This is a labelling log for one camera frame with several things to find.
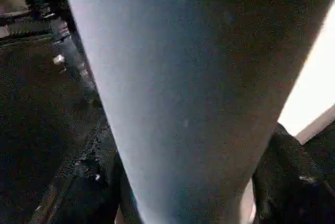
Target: metal bar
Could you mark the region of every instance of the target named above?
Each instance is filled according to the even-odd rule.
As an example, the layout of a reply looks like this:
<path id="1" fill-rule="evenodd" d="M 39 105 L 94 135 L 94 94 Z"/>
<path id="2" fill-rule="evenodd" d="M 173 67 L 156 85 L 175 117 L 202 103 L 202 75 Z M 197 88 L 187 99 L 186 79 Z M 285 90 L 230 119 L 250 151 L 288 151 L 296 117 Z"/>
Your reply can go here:
<path id="1" fill-rule="evenodd" d="M 237 223 L 330 0 L 69 0 L 145 223 Z"/>

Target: dark floor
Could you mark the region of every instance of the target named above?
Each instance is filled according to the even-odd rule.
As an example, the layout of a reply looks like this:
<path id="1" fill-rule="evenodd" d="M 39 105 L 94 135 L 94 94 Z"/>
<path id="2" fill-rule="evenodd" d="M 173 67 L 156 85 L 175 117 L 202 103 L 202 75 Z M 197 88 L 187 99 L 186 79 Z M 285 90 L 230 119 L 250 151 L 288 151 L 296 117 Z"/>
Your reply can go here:
<path id="1" fill-rule="evenodd" d="M 0 44 L 0 223 L 26 223 L 101 112 L 53 65 L 49 39 Z"/>

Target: black fabric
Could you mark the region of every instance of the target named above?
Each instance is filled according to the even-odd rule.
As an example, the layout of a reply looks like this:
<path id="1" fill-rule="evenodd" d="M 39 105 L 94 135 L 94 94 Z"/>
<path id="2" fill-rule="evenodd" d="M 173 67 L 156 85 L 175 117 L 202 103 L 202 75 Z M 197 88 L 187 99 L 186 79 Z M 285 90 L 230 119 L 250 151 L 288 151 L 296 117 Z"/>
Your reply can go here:
<path id="1" fill-rule="evenodd" d="M 139 214 L 137 201 L 130 187 L 126 173 L 124 173 L 121 178 L 120 210 L 125 223 L 131 223 L 131 224 L 143 223 Z"/>
<path id="2" fill-rule="evenodd" d="M 65 189 L 54 224 L 103 224 L 115 219 L 124 169 L 107 120 L 90 138 L 89 147 L 73 161 L 71 184 Z"/>
<path id="3" fill-rule="evenodd" d="M 278 125 L 253 176 L 259 223 L 335 223 L 335 193 L 300 143 Z"/>
<path id="4" fill-rule="evenodd" d="M 325 179 L 335 188 L 335 122 L 304 145 Z"/>

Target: white wall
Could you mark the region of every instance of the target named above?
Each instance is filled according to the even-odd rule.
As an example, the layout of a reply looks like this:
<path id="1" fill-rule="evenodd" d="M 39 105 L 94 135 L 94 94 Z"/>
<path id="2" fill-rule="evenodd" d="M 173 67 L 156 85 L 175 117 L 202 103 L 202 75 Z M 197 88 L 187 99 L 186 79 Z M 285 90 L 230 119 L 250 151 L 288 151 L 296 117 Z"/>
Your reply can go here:
<path id="1" fill-rule="evenodd" d="M 320 34 L 278 121 L 284 125 L 290 134 L 298 135 L 335 104 L 334 83 L 335 3 L 323 22 Z M 325 122 L 327 122 L 327 125 L 332 121 L 331 118 L 335 118 L 334 109 L 323 116 L 324 122 L 319 125 L 324 125 Z"/>

